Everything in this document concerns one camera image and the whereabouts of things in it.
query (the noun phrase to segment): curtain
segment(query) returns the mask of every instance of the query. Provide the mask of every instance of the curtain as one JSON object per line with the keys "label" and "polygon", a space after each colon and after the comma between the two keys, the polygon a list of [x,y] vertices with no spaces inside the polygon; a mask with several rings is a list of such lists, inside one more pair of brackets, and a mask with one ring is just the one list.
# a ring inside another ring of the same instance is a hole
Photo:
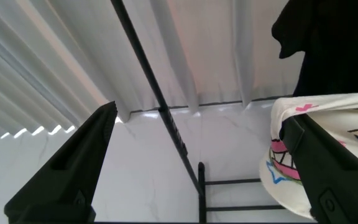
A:
{"label": "curtain", "polygon": [[[301,55],[270,34],[286,0],[124,0],[169,106],[291,94]],[[0,0],[0,136],[158,107],[108,0]]]}

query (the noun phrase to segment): white cloth with colorful print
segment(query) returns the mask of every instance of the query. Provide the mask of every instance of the white cloth with colorful print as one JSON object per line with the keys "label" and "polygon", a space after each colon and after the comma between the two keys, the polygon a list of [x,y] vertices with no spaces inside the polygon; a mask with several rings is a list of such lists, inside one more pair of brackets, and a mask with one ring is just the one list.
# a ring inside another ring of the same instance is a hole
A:
{"label": "white cloth with colorful print", "polygon": [[272,142],[260,163],[260,178],[280,204],[303,217],[312,218],[296,166],[279,138],[285,119],[305,113],[358,157],[358,93],[281,98],[273,105]]}

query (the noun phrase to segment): white wall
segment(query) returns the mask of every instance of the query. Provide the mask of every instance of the white wall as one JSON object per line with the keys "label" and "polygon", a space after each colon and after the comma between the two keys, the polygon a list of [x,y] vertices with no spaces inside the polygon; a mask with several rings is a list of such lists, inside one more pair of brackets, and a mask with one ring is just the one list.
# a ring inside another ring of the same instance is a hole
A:
{"label": "white wall", "polygon": [[[210,106],[190,115],[174,110],[193,168],[206,165],[207,180],[258,177],[269,148],[271,102]],[[24,133],[0,139],[0,223],[5,203],[71,135]],[[277,204],[260,184],[207,188],[208,206]],[[116,123],[93,200],[96,220],[197,222],[198,198],[158,113],[133,114]],[[307,222],[286,210],[214,212],[210,222]]]}

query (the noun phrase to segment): star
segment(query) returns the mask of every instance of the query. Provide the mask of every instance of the star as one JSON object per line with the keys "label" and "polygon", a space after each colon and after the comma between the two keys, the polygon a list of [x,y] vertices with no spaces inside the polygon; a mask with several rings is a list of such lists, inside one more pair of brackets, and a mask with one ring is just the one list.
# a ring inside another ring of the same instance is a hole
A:
{"label": "star", "polygon": [[275,176],[274,174],[274,168],[273,168],[273,165],[271,162],[269,161],[266,161],[266,166],[267,166],[267,169],[270,171],[270,173],[272,174],[272,179],[273,179],[273,183],[274,184],[278,184],[280,183],[281,181],[285,181],[285,180],[288,180],[287,178],[284,178],[284,177],[277,177]]}

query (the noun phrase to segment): dark clothing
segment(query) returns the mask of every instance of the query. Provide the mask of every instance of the dark clothing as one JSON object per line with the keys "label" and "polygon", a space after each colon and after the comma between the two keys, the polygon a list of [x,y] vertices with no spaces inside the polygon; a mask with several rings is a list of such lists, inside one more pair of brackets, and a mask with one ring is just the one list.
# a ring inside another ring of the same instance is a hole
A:
{"label": "dark clothing", "polygon": [[289,0],[272,35],[280,58],[305,51],[293,96],[358,92],[358,0]]}

